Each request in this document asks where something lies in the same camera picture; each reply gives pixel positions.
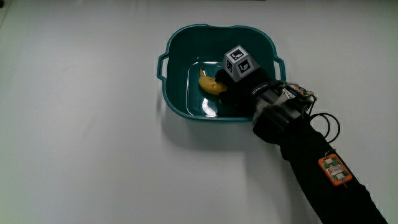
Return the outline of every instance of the white cube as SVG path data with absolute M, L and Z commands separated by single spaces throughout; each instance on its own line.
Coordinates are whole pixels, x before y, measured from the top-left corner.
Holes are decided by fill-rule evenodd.
M 224 55 L 223 68 L 235 82 L 238 82 L 259 68 L 259 65 L 238 45 Z

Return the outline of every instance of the white table surface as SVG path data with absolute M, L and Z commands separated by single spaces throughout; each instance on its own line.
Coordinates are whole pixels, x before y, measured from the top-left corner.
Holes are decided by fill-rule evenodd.
M 250 123 L 192 121 L 165 104 L 157 58 L 190 24 L 268 34 L 288 80 L 317 94 L 314 113 L 338 117 L 333 147 L 398 223 L 397 1 L 9 3 L 0 223 L 318 223 Z

